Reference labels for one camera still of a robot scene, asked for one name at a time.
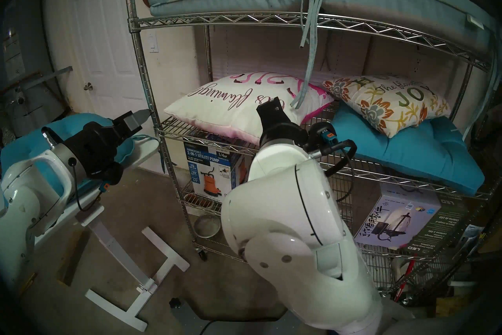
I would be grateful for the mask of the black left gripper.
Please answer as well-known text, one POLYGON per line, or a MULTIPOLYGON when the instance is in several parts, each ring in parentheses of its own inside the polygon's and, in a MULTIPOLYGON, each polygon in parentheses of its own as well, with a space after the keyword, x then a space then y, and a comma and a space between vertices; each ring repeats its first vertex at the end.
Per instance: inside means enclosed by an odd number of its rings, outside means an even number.
POLYGON ((117 148, 141 130, 151 114, 150 110, 128 111, 106 127, 91 121, 63 144, 83 167, 85 178, 117 185, 124 172, 122 165, 115 161, 117 148))

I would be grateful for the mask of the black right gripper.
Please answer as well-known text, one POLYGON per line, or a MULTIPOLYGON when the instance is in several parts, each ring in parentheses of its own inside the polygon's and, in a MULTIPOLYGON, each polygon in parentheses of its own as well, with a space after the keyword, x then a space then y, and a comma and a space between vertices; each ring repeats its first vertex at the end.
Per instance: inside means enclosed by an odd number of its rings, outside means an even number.
POLYGON ((279 97, 263 102, 256 107, 262 125, 259 150, 273 141, 292 143, 303 147, 308 141, 307 131, 293 123, 283 110, 279 97))

